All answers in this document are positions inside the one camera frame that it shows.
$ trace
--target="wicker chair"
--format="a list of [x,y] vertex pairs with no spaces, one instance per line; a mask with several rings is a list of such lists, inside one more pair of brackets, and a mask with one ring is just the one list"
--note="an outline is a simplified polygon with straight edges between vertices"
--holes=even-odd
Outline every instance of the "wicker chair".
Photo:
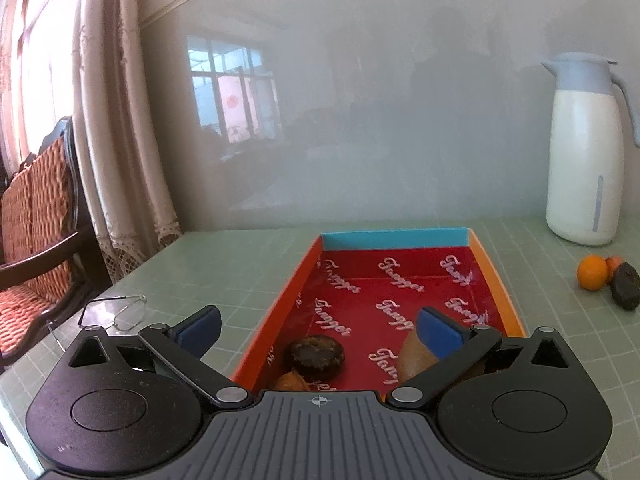
[[62,119],[2,195],[0,367],[18,360],[111,285],[79,179],[72,121]]

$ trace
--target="table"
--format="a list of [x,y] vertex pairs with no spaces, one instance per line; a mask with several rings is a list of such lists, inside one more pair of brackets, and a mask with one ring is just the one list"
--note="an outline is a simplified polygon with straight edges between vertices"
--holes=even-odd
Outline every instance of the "table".
[[[608,290],[581,290],[575,281],[575,269],[578,261],[590,253],[620,254],[640,269],[640,218],[623,218],[614,243],[597,249],[557,238],[542,218],[485,219],[464,224],[481,239],[527,332],[539,326],[558,328],[609,405],[614,430],[598,470],[611,480],[637,478],[640,312],[629,313],[614,306]],[[152,322],[176,324],[206,304],[217,305],[222,313],[222,335],[202,360],[229,376],[278,292],[319,233],[436,225],[460,222],[370,222],[191,232],[102,296],[145,294],[148,303],[142,326]],[[74,316],[57,330],[65,345],[79,331],[77,320],[78,316]],[[30,480],[43,469],[28,444],[24,415],[60,352],[49,335],[0,376],[0,428]]]

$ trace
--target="dark wooden chair frame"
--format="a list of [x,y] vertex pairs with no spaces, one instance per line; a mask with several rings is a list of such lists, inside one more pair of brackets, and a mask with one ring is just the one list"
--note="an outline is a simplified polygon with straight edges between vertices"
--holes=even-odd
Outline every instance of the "dark wooden chair frame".
[[0,266],[0,290],[41,276],[65,261],[71,266],[71,288],[55,305],[36,316],[20,342],[9,352],[0,354],[0,372],[4,366],[16,362],[22,355],[44,338],[49,331],[49,323],[59,326],[84,304],[111,286],[102,253],[95,238],[91,217],[86,205],[71,118],[58,121],[53,131],[45,137],[40,153],[48,148],[59,136],[63,136],[65,158],[70,171],[69,186],[70,215],[69,234],[53,246],[32,254],[19,262]]

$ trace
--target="thermos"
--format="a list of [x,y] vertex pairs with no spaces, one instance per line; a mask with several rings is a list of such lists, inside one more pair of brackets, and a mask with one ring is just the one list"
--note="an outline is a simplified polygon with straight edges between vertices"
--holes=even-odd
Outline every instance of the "thermos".
[[637,101],[610,67],[615,61],[570,52],[542,63],[557,78],[551,122],[546,223],[566,240],[598,246],[618,229],[624,153],[617,85],[631,115],[640,148]]

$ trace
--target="orange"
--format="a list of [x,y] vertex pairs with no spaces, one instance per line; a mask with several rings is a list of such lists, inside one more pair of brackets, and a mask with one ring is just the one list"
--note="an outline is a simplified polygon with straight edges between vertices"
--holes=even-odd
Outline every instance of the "orange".
[[575,273],[578,283],[587,290],[600,290],[607,283],[609,267],[603,257],[597,254],[585,256]]
[[607,283],[611,283],[613,280],[613,273],[616,272],[616,269],[620,266],[620,264],[625,263],[625,261],[620,256],[610,256],[606,260],[607,263]]

